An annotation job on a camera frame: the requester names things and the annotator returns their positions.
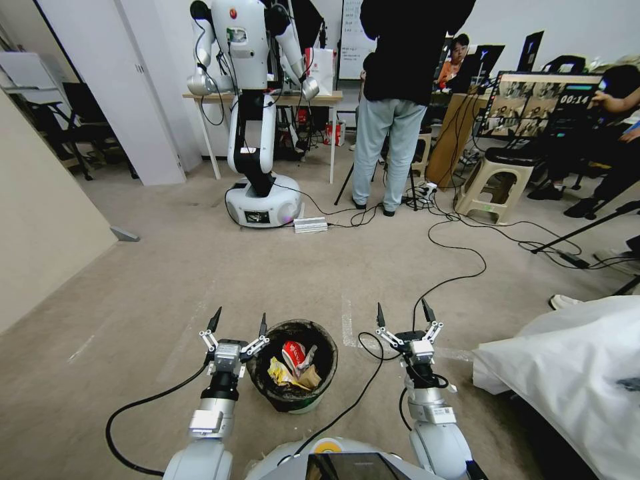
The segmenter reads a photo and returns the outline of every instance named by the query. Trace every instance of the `orange shirt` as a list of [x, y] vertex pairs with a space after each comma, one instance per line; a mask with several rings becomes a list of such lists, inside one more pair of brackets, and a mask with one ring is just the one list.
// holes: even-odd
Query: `orange shirt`
[[442, 66], [442, 71], [440, 72], [440, 76], [438, 77], [438, 83], [448, 82], [449, 80], [454, 78], [458, 74], [458, 70], [460, 70], [460, 65], [462, 65], [462, 63], [454, 65], [450, 61], [446, 61]]

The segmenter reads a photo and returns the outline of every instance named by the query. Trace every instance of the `box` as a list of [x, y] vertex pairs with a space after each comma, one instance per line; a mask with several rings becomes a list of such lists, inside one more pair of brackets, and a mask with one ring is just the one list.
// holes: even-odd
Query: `box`
[[[337, 147], [344, 145], [345, 133], [347, 131], [347, 124], [343, 120], [338, 120], [338, 128], [335, 130], [335, 144]], [[333, 122], [328, 122], [325, 127], [325, 139], [324, 144], [331, 144], [331, 135], [333, 134]]]

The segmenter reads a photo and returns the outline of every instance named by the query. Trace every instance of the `white plastic bag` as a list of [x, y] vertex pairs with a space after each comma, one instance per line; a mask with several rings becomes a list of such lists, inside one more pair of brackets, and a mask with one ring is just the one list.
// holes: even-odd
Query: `white plastic bag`
[[546, 313], [473, 353], [474, 385], [516, 392], [599, 478], [639, 478], [640, 295]]
[[318, 95], [333, 94], [334, 58], [335, 54], [332, 49], [314, 48], [312, 51], [308, 48], [305, 51], [306, 68], [309, 69], [309, 75], [315, 78], [320, 86]]

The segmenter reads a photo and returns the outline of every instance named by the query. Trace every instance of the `white table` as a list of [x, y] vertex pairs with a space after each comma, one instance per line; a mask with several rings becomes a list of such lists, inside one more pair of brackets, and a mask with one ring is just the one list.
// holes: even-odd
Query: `white table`
[[[215, 174], [215, 178], [220, 180], [220, 169], [215, 161], [215, 156], [213, 151], [211, 150], [211, 140], [209, 138], [209, 130], [207, 128], [207, 121], [203, 116], [203, 111], [200, 108], [200, 102], [202, 103], [220, 103], [220, 98], [222, 97], [223, 104], [229, 104], [233, 102], [234, 95], [232, 93], [223, 93], [218, 96], [218, 94], [206, 95], [204, 97], [200, 97], [199, 95], [194, 95], [192, 93], [185, 93], [182, 95], [184, 98], [193, 99], [196, 108], [198, 109], [198, 117], [200, 118], [200, 126], [202, 127], [202, 132], [205, 136], [205, 143], [207, 144], [207, 150], [209, 151], [209, 156], [211, 157], [211, 163], [213, 164], [213, 172]], [[314, 97], [311, 102], [302, 102], [300, 103], [300, 96], [297, 95], [282, 95], [276, 105], [281, 107], [297, 107], [298, 105], [305, 106], [311, 104], [312, 107], [330, 107], [331, 108], [331, 118], [333, 120], [333, 124], [337, 124], [337, 106], [338, 103], [342, 102], [342, 92], [334, 91], [332, 95], [317, 95]], [[335, 130], [333, 128], [331, 134], [331, 168], [329, 170], [329, 183], [333, 183], [333, 163], [335, 161]]]

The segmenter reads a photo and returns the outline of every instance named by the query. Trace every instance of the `monitor screen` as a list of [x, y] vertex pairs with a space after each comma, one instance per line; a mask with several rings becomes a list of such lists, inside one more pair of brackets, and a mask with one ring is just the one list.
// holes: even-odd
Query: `monitor screen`
[[479, 136], [564, 137], [583, 125], [601, 75], [500, 72]]
[[309, 455], [306, 480], [409, 480], [382, 455], [315, 453]]
[[532, 71], [535, 57], [538, 54], [540, 43], [542, 42], [542, 32], [532, 33], [525, 39], [525, 44], [522, 47], [522, 53], [520, 54], [520, 62], [518, 63], [518, 71]]
[[445, 62], [447, 61], [447, 58], [449, 57], [449, 49], [451, 48], [451, 41], [453, 40], [453, 37], [446, 37], [445, 38], [445, 42], [442, 45], [442, 50], [440, 50], [440, 60], [438, 62], [438, 66], [435, 69], [435, 72], [433, 74], [433, 80], [434, 81], [438, 81], [438, 78], [440, 77], [440, 72], [442, 72], [442, 67], [444, 67]]
[[466, 93], [471, 84], [481, 85], [491, 74], [504, 45], [478, 45], [470, 47], [458, 74], [447, 82], [454, 93]]

